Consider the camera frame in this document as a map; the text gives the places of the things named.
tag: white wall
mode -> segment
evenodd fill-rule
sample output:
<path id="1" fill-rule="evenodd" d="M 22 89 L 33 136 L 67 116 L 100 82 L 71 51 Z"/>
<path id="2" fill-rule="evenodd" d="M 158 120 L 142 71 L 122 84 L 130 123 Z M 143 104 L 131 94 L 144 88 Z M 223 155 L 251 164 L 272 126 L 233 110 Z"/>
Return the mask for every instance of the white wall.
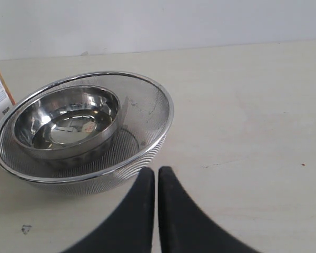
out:
<path id="1" fill-rule="evenodd" d="M 316 0 L 0 0 L 0 59 L 316 38 Z"/>

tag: black plastic object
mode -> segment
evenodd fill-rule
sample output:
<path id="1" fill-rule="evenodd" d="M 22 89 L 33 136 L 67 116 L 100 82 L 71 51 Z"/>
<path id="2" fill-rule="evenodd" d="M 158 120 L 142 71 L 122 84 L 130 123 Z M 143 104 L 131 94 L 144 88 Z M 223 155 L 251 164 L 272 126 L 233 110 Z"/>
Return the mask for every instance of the black plastic object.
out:
<path id="1" fill-rule="evenodd" d="M 143 168 L 115 211 L 91 234 L 63 253 L 151 252 L 154 172 Z"/>
<path id="2" fill-rule="evenodd" d="M 162 253 L 257 252 L 207 217 L 170 167 L 159 170 L 158 215 Z"/>

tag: metal strainer basket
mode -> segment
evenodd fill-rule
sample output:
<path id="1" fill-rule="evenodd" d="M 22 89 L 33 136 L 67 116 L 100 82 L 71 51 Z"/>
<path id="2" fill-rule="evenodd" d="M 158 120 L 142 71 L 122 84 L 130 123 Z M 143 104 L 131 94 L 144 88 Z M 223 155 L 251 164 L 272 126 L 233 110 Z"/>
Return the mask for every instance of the metal strainer basket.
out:
<path id="1" fill-rule="evenodd" d="M 125 112 L 112 147 L 99 159 L 68 170 L 38 163 L 12 138 L 15 117 L 29 100 L 76 85 L 94 85 L 114 92 Z M 16 104 L 0 121 L 0 166 L 30 184 L 46 190 L 84 195 L 114 188 L 137 175 L 162 146 L 173 120 L 173 102 L 155 81 L 127 72 L 93 72 L 53 82 Z"/>

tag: stainless steel bowl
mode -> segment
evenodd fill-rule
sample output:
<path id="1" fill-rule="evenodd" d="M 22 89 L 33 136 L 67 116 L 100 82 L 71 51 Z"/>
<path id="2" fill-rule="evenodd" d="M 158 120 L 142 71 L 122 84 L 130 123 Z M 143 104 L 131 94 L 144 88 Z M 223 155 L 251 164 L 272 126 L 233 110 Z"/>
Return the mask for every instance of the stainless steel bowl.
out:
<path id="1" fill-rule="evenodd" d="M 40 164 L 22 151 L 12 137 L 12 125 L 29 101 L 67 87 L 94 85 L 117 95 L 122 124 L 111 148 L 98 159 L 69 170 Z M 112 189 L 137 175 L 164 143 L 173 121 L 173 102 L 166 89 L 142 75 L 93 72 L 53 82 L 19 101 L 0 121 L 0 166 L 29 184 L 70 195 Z"/>
<path id="2" fill-rule="evenodd" d="M 25 153 L 57 168 L 100 157 L 120 127 L 117 96 L 102 87 L 74 86 L 27 103 L 13 123 L 13 139 Z"/>

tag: table surface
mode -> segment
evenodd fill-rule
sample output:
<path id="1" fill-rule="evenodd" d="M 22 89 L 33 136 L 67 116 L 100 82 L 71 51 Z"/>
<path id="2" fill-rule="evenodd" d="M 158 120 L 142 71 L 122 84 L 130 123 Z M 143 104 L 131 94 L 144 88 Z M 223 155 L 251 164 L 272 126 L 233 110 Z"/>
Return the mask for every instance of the table surface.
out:
<path id="1" fill-rule="evenodd" d="M 0 61 L 0 70 L 16 101 L 91 71 L 160 82 L 175 118 L 155 172 L 172 166 L 205 213 L 262 252 L 316 252 L 316 41 Z M 132 182 L 64 197 L 0 169 L 0 252 L 64 250 L 100 224 Z M 160 252 L 156 221 L 152 252 Z M 23 225 L 32 226 L 26 234 Z"/>

